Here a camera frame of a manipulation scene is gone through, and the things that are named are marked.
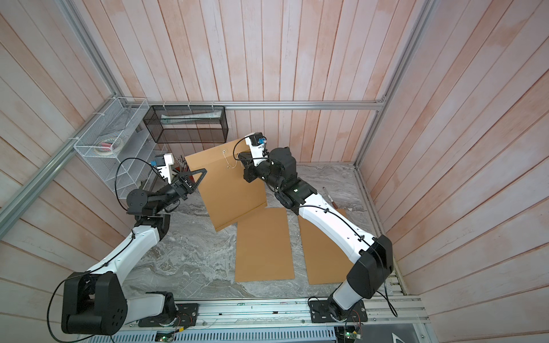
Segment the brown kraft file bag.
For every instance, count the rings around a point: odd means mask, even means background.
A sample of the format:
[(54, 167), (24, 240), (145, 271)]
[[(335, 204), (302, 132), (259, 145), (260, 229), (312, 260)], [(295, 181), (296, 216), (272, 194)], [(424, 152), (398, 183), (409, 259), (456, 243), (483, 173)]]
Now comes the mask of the brown kraft file bag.
[(207, 170), (198, 190), (217, 232), (267, 206), (264, 183), (246, 182), (242, 163), (234, 159), (248, 151), (243, 141), (234, 140), (185, 158), (192, 171)]

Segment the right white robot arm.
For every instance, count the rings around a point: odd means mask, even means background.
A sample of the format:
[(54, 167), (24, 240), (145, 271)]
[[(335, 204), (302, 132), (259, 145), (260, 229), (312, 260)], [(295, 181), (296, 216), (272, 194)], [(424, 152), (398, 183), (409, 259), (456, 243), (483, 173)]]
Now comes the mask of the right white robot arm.
[(340, 214), (297, 175), (287, 147), (263, 145), (233, 154), (234, 142), (187, 157), (192, 171), (206, 170), (200, 194), (216, 230), (237, 226), (238, 282), (284, 280), (293, 276), (287, 215), (317, 227), (347, 257), (329, 260), (346, 277), (326, 299), (311, 303), (314, 322), (342, 322), (359, 301), (369, 299), (393, 271), (393, 248), (386, 236), (375, 237)]

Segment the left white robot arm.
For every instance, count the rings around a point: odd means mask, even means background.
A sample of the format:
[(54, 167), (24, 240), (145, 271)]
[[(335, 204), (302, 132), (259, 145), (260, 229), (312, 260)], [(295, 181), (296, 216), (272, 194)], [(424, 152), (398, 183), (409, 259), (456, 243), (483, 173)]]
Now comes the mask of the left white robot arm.
[(180, 172), (156, 192), (135, 189), (127, 195), (127, 214), (136, 219), (129, 236), (99, 263), (71, 274), (64, 282), (63, 333), (111, 336), (130, 322), (172, 326), (177, 321), (178, 308), (171, 292), (127, 298), (122, 284), (138, 261), (167, 235), (167, 207), (186, 200), (206, 174), (206, 169)]

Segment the red metal pencil bucket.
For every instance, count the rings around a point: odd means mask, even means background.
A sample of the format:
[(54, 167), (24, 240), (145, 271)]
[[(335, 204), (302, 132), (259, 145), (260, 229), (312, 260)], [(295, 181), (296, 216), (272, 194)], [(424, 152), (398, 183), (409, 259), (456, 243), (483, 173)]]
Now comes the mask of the red metal pencil bucket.
[(180, 168), (181, 168), (182, 171), (188, 171), (190, 169), (188, 164), (187, 164), (187, 160), (182, 155), (178, 159), (178, 162), (180, 164)]

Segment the tape roll on shelf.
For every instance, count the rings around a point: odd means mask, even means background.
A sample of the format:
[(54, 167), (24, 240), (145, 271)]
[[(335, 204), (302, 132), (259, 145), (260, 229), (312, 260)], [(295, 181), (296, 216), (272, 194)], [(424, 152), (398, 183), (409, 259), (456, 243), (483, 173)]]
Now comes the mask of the tape roll on shelf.
[(119, 140), (116, 138), (107, 138), (101, 140), (97, 146), (93, 148), (94, 153), (100, 157), (107, 157), (116, 154), (120, 148)]

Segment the black mesh wall basket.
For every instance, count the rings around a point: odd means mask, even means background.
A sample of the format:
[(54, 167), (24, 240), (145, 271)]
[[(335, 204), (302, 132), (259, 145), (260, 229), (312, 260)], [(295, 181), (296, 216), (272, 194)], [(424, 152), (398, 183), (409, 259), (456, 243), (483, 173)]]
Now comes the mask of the black mesh wall basket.
[(225, 108), (215, 105), (154, 105), (143, 122), (161, 144), (223, 144), (229, 131)]

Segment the horizontal aluminium wall rail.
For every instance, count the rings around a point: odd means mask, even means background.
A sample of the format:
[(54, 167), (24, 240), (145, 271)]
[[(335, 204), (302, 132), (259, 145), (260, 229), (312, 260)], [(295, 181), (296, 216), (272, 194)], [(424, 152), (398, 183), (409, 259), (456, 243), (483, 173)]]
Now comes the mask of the horizontal aluminium wall rail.
[(381, 110), (384, 101), (150, 101), (150, 106), (224, 107), (226, 110)]

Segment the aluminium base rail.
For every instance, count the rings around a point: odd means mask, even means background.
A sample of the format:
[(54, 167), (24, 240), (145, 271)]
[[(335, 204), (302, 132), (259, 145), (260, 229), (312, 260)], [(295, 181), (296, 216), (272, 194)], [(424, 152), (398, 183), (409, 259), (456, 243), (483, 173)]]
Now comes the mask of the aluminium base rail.
[[(316, 324), (311, 319), (309, 305), (305, 298), (197, 300), (197, 316), (193, 326), (184, 330), (246, 329), (266, 327), (308, 327)], [(430, 318), (419, 297), (393, 296), (385, 300), (381, 296), (363, 301), (365, 314), (359, 320), (351, 312), (348, 320), (333, 322), (334, 326), (374, 324), (427, 324)]]

